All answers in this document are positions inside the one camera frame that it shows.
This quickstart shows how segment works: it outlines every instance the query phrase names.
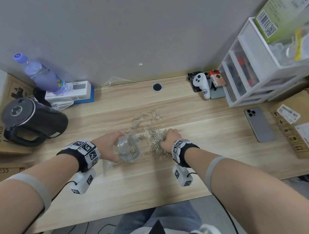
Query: white game controller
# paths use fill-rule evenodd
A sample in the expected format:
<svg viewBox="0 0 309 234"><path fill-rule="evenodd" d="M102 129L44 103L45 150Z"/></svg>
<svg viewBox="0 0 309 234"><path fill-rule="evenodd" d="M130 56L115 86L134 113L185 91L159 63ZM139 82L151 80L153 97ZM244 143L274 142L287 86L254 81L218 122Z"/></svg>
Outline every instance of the white game controller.
<svg viewBox="0 0 309 234"><path fill-rule="evenodd" d="M207 78L206 78L204 73L198 73L193 78L193 85L195 87L199 87L202 90L203 96L204 96L205 99L210 98L209 85L208 85Z"/></svg>

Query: gray floor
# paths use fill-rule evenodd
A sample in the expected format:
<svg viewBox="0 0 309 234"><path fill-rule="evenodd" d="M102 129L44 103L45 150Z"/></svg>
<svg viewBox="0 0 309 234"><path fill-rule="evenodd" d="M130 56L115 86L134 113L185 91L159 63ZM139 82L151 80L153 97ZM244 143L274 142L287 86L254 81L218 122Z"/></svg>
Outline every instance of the gray floor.
<svg viewBox="0 0 309 234"><path fill-rule="evenodd" d="M285 180L285 183L289 184L299 193L303 194L309 199L309 183L300 182L296 179ZM235 233L233 225L231 224L227 214L218 203L214 196L207 196L190 200L192 206L195 208L197 213L200 215L201 220L205 224L211 224L217 227L222 234L224 233ZM105 219L99 219L89 222L87 234L98 234L99 230L106 224L117 225L122 215L114 216ZM234 219L239 234L246 234L238 222ZM68 226L53 231L53 234L68 234L74 226ZM86 231L87 223L78 224L70 232L70 234L84 234ZM106 226L99 234L113 233L115 227Z"/></svg>

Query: smartphone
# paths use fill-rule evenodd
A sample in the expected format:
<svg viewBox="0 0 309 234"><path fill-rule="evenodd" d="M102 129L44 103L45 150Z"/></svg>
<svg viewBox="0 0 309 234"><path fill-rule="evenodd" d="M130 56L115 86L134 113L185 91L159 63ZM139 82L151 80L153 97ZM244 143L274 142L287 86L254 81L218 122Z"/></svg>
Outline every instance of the smartphone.
<svg viewBox="0 0 309 234"><path fill-rule="evenodd" d="M248 108L244 112L258 142L265 143L276 139L260 107Z"/></svg>

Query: pile of paper clips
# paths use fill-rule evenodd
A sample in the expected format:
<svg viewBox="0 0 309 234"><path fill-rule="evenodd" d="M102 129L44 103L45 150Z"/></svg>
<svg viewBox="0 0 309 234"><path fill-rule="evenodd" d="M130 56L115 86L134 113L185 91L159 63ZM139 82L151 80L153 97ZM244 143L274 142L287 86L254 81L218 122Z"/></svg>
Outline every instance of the pile of paper clips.
<svg viewBox="0 0 309 234"><path fill-rule="evenodd" d="M165 133L167 129L161 131L158 128L152 127L151 124L159 121L166 121L168 118L168 113L165 117L161 116L160 111L152 110L147 112L147 114L140 113L139 116L134 116L131 120L132 126L125 132L125 134L129 133L139 133L139 140L142 142L147 142L150 145L149 151L145 151L142 155L142 158L145 159L145 155L159 156L160 161L162 161L163 157L171 158L172 154L162 149L160 142L165 140ZM144 120L148 120L146 126L142 125Z"/></svg>

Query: blue jeans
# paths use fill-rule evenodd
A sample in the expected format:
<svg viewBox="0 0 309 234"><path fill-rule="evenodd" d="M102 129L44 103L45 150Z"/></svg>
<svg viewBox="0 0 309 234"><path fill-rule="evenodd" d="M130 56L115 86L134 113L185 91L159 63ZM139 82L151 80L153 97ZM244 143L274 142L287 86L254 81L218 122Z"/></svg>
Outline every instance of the blue jeans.
<svg viewBox="0 0 309 234"><path fill-rule="evenodd" d="M130 234L141 227L153 227L157 220L164 228L185 232L198 230L202 225L191 203L184 201L125 214L113 234Z"/></svg>

